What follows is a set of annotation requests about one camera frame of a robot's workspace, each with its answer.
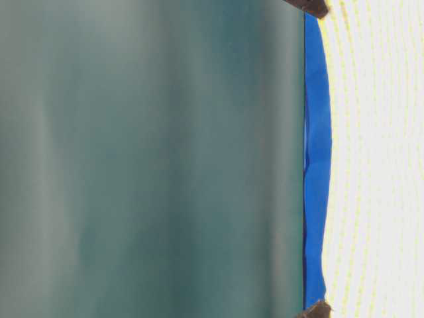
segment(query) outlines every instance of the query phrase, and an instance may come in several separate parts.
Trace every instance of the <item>yellow dotted pattern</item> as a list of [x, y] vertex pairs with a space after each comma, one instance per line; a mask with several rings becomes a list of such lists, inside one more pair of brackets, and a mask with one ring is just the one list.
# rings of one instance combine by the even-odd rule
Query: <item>yellow dotted pattern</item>
[[424, 4], [331, 0], [319, 21], [333, 150], [323, 245], [341, 317], [420, 317], [424, 304]]

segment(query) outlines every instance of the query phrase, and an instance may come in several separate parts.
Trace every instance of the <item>dark clip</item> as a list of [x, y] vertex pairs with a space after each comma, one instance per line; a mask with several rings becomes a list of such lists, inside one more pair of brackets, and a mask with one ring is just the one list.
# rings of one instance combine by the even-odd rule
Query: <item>dark clip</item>
[[323, 300], [300, 313], [296, 318], [329, 318], [331, 307]]
[[308, 12], [310, 15], [322, 19], [329, 12], [329, 8], [324, 0], [284, 0], [302, 11]]

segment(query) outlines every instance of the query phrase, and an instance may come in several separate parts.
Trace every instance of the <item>blue strip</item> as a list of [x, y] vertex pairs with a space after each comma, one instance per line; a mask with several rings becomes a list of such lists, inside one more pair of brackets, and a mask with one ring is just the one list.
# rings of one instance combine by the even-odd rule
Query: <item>blue strip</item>
[[305, 15], [305, 307], [323, 299], [321, 266], [331, 168], [329, 81], [317, 19]]

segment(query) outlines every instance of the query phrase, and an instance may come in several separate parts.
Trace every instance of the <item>green surface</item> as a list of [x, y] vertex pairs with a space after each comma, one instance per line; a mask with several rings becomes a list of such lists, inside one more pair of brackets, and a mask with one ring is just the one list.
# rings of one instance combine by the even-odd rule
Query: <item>green surface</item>
[[0, 0], [0, 317], [291, 317], [303, 16]]

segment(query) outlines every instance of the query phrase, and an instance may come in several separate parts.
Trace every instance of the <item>blue fabric edge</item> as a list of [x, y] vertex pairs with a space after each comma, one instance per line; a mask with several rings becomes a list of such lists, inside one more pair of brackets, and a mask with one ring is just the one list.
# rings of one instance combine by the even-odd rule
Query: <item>blue fabric edge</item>
[[315, 17], [305, 14], [304, 306], [324, 299], [321, 265], [331, 169], [331, 112], [327, 65]]

